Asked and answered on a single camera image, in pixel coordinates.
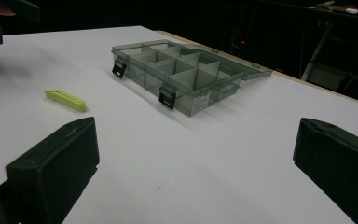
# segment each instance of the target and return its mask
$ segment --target table surface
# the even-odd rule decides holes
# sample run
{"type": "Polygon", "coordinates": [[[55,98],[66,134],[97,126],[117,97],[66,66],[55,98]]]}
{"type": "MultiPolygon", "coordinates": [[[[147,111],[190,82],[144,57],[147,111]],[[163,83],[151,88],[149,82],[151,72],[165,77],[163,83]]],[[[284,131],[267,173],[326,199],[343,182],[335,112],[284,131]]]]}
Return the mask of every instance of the table surface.
{"type": "Polygon", "coordinates": [[[358,135],[358,102],[272,75],[189,118],[113,77],[112,46],[170,39],[141,26],[4,36],[5,166],[63,124],[96,119],[101,155],[64,223],[351,223],[293,162],[301,118],[358,135]],[[46,98],[83,98],[79,113],[46,98]]]}

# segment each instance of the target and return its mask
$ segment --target small green plastic piece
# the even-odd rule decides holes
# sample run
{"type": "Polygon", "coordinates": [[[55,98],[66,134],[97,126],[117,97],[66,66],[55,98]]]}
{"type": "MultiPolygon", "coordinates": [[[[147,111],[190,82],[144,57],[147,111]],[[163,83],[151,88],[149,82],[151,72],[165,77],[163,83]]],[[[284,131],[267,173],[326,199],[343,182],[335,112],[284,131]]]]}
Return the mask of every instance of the small green plastic piece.
{"type": "Polygon", "coordinates": [[[45,91],[46,96],[55,102],[71,107],[78,112],[86,112],[86,102],[65,91],[45,91]]]}

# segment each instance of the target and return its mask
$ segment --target label on box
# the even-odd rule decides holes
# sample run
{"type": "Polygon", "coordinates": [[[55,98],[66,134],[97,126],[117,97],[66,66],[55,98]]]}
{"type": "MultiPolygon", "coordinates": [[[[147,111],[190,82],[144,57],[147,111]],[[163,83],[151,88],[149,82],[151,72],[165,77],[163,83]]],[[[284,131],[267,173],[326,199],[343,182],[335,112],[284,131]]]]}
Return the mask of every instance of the label on box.
{"type": "Polygon", "coordinates": [[[191,109],[191,116],[196,115],[201,110],[208,107],[210,95],[211,95],[211,92],[208,91],[208,92],[205,92],[204,94],[202,94],[201,96],[194,98],[193,108],[191,109]]]}

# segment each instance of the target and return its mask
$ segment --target transparent gray storage box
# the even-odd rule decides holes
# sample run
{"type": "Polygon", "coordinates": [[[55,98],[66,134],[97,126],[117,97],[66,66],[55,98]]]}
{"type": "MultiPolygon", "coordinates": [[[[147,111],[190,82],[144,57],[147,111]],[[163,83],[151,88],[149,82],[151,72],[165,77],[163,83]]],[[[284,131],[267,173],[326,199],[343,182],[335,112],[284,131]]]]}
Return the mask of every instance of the transparent gray storage box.
{"type": "Polygon", "coordinates": [[[271,74],[258,64],[235,63],[168,40],[115,46],[112,53],[113,74],[133,80],[168,108],[188,116],[234,94],[242,80],[271,74]]]}

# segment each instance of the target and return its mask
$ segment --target yellow-green object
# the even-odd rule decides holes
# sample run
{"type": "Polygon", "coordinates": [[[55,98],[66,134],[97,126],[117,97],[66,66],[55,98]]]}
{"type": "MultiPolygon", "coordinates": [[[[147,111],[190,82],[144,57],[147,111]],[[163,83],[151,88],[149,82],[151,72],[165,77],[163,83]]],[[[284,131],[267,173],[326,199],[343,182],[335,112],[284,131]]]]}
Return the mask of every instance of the yellow-green object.
{"type": "Polygon", "coordinates": [[[45,91],[46,96],[55,102],[71,107],[78,112],[86,112],[86,102],[65,91],[45,91]]]}

